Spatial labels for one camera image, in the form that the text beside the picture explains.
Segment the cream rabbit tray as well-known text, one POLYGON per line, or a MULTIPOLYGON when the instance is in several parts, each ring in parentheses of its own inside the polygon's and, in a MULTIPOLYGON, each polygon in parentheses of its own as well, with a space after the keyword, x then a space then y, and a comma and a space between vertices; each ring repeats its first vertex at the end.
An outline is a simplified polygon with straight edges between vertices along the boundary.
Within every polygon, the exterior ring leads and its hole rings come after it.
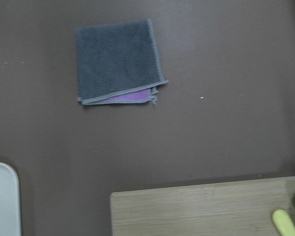
POLYGON ((0 236, 20 236, 19 179, 15 170, 0 162, 0 236))

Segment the grey folded cloth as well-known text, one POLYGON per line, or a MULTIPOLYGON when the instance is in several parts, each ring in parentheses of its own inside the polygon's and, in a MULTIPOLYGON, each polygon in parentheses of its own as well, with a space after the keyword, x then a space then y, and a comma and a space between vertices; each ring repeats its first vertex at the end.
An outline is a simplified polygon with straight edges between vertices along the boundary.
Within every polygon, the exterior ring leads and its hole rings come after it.
POLYGON ((77 100, 82 105, 151 89, 156 103, 163 77, 151 19, 79 27, 74 30, 77 100))

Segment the yellow plastic knife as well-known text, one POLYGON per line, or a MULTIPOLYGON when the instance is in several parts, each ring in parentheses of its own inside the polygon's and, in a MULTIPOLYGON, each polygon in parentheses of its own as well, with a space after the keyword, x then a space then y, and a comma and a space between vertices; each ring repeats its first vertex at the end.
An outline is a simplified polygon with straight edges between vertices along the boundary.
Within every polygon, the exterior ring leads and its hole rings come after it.
POLYGON ((275 210, 272 214, 272 221, 280 235, 295 236, 295 225, 285 210, 275 210))

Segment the bamboo cutting board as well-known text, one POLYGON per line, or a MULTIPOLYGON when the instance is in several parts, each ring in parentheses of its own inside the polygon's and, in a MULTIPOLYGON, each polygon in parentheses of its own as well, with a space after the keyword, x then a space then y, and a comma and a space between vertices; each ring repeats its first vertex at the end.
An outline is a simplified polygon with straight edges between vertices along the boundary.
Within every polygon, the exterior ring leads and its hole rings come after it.
POLYGON ((295 223, 295 177, 115 192, 115 236, 276 236, 271 215, 295 223))

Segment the purple cloth under grey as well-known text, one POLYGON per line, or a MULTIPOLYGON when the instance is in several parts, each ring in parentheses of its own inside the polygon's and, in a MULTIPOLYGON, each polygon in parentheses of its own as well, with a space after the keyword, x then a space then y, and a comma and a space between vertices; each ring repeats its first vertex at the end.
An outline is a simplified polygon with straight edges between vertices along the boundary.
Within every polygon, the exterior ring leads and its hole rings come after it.
POLYGON ((151 89, 144 89, 135 92, 129 92, 122 95, 117 95, 99 101, 99 104, 127 104, 127 103, 144 103, 149 101, 151 89))

